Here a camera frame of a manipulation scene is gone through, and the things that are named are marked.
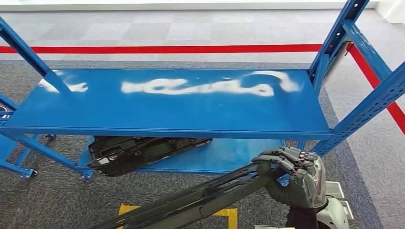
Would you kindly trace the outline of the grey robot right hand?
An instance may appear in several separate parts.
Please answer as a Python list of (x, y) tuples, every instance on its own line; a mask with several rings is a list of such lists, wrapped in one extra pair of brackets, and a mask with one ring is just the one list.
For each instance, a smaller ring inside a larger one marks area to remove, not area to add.
[(297, 208), (320, 208), (327, 203), (324, 163), (314, 152), (291, 146), (265, 150), (251, 159), (257, 164), (257, 173), (265, 175), (272, 165), (289, 174), (287, 186), (277, 180), (265, 185), (265, 189), (277, 202)]

